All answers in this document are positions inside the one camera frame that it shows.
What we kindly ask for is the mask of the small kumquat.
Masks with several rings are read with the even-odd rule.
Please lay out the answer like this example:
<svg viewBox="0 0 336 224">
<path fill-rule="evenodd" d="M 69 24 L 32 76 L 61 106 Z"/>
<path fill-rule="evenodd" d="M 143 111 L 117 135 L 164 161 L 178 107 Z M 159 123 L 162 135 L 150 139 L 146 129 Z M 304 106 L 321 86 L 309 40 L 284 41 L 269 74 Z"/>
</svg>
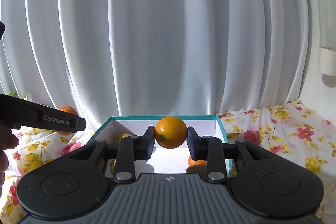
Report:
<svg viewBox="0 0 336 224">
<path fill-rule="evenodd" d="M 154 136 L 161 147 L 175 149 L 186 140 L 187 126 L 178 117 L 164 117 L 155 125 Z"/>
</svg>

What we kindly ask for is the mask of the brown kiwi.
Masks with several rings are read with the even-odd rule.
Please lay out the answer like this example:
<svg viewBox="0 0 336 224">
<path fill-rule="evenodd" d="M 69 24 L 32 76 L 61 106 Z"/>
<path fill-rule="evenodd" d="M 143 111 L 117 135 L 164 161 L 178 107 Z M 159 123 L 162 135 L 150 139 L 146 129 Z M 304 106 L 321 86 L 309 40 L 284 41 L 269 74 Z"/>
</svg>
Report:
<svg viewBox="0 0 336 224">
<path fill-rule="evenodd" d="M 206 173 L 206 167 L 206 164 L 191 165 L 186 169 L 186 173 L 198 173 L 201 176 L 204 176 Z"/>
</svg>

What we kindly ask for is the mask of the green-yellow pear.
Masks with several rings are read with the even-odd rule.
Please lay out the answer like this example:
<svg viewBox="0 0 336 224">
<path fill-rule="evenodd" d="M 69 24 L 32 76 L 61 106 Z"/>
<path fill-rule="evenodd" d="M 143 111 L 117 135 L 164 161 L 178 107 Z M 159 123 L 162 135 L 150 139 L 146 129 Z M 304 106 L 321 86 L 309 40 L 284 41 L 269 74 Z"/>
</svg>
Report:
<svg viewBox="0 0 336 224">
<path fill-rule="evenodd" d="M 115 166 L 116 166 L 116 159 L 113 159 L 110 162 L 110 172 L 111 172 L 111 174 L 114 174 Z"/>
<path fill-rule="evenodd" d="M 131 136 L 131 134 L 128 133 L 128 132 L 121 133 L 120 135 L 117 135 L 117 136 L 115 137 L 114 142 L 115 142 L 115 143 L 120 143 L 121 139 L 123 139 L 123 138 L 127 138 L 127 137 L 129 137 L 129 136 Z"/>
</svg>

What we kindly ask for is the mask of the floral bed sheet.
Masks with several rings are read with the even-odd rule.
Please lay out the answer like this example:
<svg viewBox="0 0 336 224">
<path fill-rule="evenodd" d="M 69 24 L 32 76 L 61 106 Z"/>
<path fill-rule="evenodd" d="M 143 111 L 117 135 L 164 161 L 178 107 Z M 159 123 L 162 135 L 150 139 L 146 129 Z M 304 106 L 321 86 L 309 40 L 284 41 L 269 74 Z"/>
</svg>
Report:
<svg viewBox="0 0 336 224">
<path fill-rule="evenodd" d="M 317 174 L 325 188 L 317 218 L 335 223 L 335 124 L 301 101 L 219 118 L 230 143 L 245 139 Z M 16 196 L 21 177 L 83 146 L 94 133 L 91 128 L 68 136 L 30 127 L 15 130 L 19 144 L 6 152 L 9 168 L 2 187 L 1 221 L 18 223 L 25 216 Z"/>
</svg>

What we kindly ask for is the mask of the teal cardboard box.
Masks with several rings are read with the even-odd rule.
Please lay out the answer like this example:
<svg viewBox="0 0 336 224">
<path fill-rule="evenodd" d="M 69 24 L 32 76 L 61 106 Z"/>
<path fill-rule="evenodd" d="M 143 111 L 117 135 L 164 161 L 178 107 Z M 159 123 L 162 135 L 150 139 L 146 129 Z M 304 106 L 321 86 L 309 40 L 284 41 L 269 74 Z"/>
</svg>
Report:
<svg viewBox="0 0 336 224">
<path fill-rule="evenodd" d="M 104 140 L 108 144 L 118 143 L 125 134 L 143 136 L 148 127 L 154 126 L 154 148 L 148 160 L 136 160 L 135 176 L 141 173 L 186 173 L 191 166 L 190 151 L 186 135 L 174 137 L 171 127 L 177 127 L 177 120 L 185 128 L 193 127 L 199 136 L 216 137 L 228 143 L 224 127 L 216 115 L 180 115 L 176 118 L 165 116 L 114 116 L 110 117 L 89 141 Z"/>
</svg>

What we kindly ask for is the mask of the white curtain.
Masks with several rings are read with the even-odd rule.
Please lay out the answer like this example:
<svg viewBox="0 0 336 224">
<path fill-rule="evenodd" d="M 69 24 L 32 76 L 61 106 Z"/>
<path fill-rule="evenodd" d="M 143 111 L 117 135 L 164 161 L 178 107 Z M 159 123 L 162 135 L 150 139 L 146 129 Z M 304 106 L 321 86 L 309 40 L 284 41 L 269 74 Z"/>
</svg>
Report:
<svg viewBox="0 0 336 224">
<path fill-rule="evenodd" d="M 1 92 L 113 115 L 209 115 L 296 100 L 307 0 L 1 0 Z"/>
</svg>

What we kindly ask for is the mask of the white wall fixture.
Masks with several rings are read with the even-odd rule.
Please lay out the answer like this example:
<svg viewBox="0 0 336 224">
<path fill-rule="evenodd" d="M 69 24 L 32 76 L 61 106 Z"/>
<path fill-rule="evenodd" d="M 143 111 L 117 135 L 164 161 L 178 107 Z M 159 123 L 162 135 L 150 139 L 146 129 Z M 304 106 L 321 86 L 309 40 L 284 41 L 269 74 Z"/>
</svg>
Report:
<svg viewBox="0 0 336 224">
<path fill-rule="evenodd" d="M 335 76 L 335 0 L 317 0 L 319 13 L 318 70 Z"/>
</svg>

